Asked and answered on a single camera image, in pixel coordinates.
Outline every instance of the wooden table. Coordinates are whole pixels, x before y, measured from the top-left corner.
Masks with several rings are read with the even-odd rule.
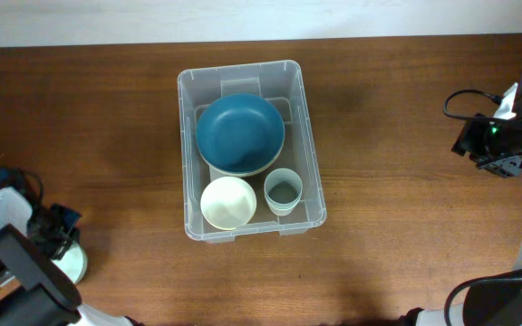
[[[304,72],[327,221],[190,240],[177,75],[280,59]],[[440,109],[458,89],[502,93],[521,66],[522,35],[0,49],[0,166],[39,173],[46,205],[83,213],[78,288],[106,312],[159,326],[394,319],[511,268],[522,177],[451,153],[462,122]]]

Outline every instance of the white cup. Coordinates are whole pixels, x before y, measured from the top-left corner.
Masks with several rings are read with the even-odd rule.
[[[303,188],[297,173],[289,168],[278,168],[265,179],[263,191],[269,209],[277,216],[286,216],[301,200]]]

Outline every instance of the plastic container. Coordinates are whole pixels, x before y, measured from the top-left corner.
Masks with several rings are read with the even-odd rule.
[[[297,62],[287,60],[189,69],[180,73],[178,84],[185,231],[191,239],[221,243],[234,241],[237,235],[273,231],[280,235],[294,235],[324,223],[327,216],[324,192],[301,68]],[[198,118],[210,103],[236,93],[261,96],[275,105],[284,120],[285,144],[271,167],[244,178],[256,193],[258,204],[253,218],[235,230],[223,231],[209,224],[200,211],[200,198],[205,187],[223,175],[210,168],[200,156],[195,133]],[[276,168],[290,168],[303,181],[302,198],[287,216],[273,214],[265,200],[265,177]]]

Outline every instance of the white bowl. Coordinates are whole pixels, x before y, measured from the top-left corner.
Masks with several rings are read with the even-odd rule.
[[[200,198],[200,210],[207,221],[221,230],[247,224],[257,208],[253,188],[238,177],[220,177],[211,182]]]

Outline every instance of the blue ceramic bowl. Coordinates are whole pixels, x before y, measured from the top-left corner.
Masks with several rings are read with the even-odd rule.
[[[251,94],[234,94],[214,101],[200,116],[200,155],[219,172],[252,176],[273,163],[283,147],[285,126],[277,109]]]

